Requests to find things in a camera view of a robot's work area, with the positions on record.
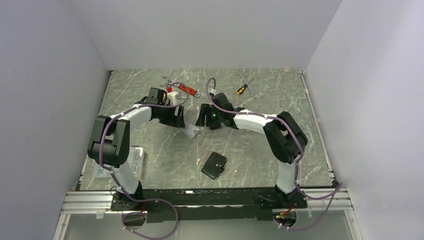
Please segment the black leather card holder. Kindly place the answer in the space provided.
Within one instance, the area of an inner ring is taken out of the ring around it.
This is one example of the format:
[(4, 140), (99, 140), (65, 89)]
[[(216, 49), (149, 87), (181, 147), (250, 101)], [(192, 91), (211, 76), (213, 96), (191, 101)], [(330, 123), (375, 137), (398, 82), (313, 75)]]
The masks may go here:
[(220, 174), (225, 170), (226, 163), (227, 157), (213, 151), (204, 163), (201, 172), (212, 180), (216, 180), (220, 176)]

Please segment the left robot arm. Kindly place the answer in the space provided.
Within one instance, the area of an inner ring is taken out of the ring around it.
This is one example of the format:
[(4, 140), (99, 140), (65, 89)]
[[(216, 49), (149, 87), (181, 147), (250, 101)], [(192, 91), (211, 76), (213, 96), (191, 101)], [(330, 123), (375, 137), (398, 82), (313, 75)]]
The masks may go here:
[(144, 203), (143, 186), (128, 163), (131, 132), (140, 125), (158, 120), (162, 125), (185, 128), (184, 106), (165, 90), (150, 88), (147, 96), (115, 115), (95, 118), (87, 155), (108, 171), (116, 184), (117, 196), (131, 210)]

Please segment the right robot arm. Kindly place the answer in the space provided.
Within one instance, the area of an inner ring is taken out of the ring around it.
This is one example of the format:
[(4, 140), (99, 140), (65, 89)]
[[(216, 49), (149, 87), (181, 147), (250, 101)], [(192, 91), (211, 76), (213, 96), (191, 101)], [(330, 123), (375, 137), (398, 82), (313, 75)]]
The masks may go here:
[(209, 94), (210, 103), (200, 106), (197, 127), (210, 130), (222, 126), (235, 130), (250, 130), (265, 135), (270, 149), (278, 160), (276, 203), (287, 208), (295, 201), (299, 160), (304, 155), (308, 138), (287, 111), (264, 114), (244, 107), (233, 107), (224, 93)]

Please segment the black yellow small screwdriver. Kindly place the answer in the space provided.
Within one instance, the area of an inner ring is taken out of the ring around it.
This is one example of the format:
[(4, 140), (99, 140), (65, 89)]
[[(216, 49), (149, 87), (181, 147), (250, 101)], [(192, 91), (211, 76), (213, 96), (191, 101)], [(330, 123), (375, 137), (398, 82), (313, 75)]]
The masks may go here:
[(248, 85), (254, 80), (254, 78), (252, 78), (248, 83), (245, 83), (243, 86), (241, 86), (237, 91), (236, 94), (237, 95), (241, 95), (247, 88)]

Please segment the silver open-end wrench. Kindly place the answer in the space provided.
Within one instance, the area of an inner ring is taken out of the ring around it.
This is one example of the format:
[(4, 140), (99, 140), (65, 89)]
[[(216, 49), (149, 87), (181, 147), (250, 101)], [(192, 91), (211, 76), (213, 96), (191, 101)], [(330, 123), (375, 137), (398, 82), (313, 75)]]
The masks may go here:
[(251, 94), (251, 97), (252, 98), (255, 98), (255, 99), (257, 99), (257, 98), (259, 98), (260, 97), (260, 94), (259, 94), (259, 92), (258, 91), (256, 91), (255, 90), (255, 88), (253, 88), (253, 86), (252, 86), (252, 81), (254, 80), (253, 78), (251, 79), (251, 80), (248, 80), (246, 77), (245, 77), (245, 74), (244, 74), (244, 70), (243, 69), (238, 69), (236, 72), (235, 72), (241, 79), (242, 79), (242, 81), (244, 82), (244, 85), (243, 86), (241, 86), (237, 91), (236, 91), (236, 94), (237, 95), (241, 95), (242, 93), (244, 93), (245, 91), (246, 91), (246, 89), (249, 89), (249, 91), (250, 91), (250, 94)]

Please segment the clear plastic screw box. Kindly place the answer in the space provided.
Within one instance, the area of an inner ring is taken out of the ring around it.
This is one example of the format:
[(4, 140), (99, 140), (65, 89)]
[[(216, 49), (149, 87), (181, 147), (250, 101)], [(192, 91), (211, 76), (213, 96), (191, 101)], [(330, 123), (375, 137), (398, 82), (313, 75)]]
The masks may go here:
[[(130, 166), (130, 169), (135, 177), (140, 177), (142, 174), (142, 165), (145, 159), (145, 151), (142, 147), (138, 145), (132, 145), (129, 149), (129, 155), (127, 162)], [(102, 168), (100, 165), (95, 164), (92, 171), (94, 178), (102, 179), (109, 178), (110, 172)]]

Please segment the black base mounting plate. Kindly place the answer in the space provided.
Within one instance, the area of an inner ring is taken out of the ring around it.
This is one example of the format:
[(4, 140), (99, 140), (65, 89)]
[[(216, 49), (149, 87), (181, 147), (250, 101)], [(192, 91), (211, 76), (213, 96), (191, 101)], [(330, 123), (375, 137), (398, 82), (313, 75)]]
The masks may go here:
[(113, 212), (146, 212), (148, 223), (189, 220), (255, 219), (271, 221), (277, 212), (306, 209), (300, 193), (284, 196), (276, 187), (145, 189), (149, 201), (129, 203), (123, 196), (112, 195)]

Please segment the red handled adjustable wrench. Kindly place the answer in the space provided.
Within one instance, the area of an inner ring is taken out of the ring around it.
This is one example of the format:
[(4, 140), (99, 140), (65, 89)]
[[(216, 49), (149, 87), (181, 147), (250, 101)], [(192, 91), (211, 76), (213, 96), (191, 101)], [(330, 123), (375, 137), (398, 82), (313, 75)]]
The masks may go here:
[(180, 82), (176, 82), (172, 77), (170, 76), (162, 76), (162, 78), (164, 80), (166, 80), (166, 84), (164, 85), (166, 88), (166, 91), (168, 93), (173, 91), (173, 87), (176, 87), (182, 91), (188, 91), (188, 94), (192, 97), (195, 98), (200, 98), (201, 97), (201, 93), (197, 90), (195, 90), (194, 88), (186, 85), (186, 84), (181, 84)]

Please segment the aluminium frame rail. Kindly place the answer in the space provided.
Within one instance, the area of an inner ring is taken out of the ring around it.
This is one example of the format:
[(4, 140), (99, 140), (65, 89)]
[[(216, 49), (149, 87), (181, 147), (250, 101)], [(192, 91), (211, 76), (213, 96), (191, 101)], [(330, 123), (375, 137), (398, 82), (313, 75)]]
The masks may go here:
[[(307, 187), (304, 191), (307, 194), (307, 196), (303, 196), (307, 202), (307, 208), (296, 209), (292, 213), (288, 210), (279, 211), (275, 215), (283, 215), (292, 223), (297, 222), (296, 226), (300, 227), (301, 214), (306, 214), (307, 220), (314, 222), (320, 218), (323, 212), (338, 211), (344, 214), (347, 220), (348, 233), (352, 239), (363, 239), (350, 194), (345, 187), (340, 189)], [(98, 219), (102, 219), (106, 214), (117, 214), (121, 216), (131, 213), (132, 211), (111, 211), (112, 195), (114, 193), (114, 190), (67, 192), (53, 238), (55, 240), (63, 240), (65, 238), (68, 223), (72, 215), (91, 214), (95, 215)]]

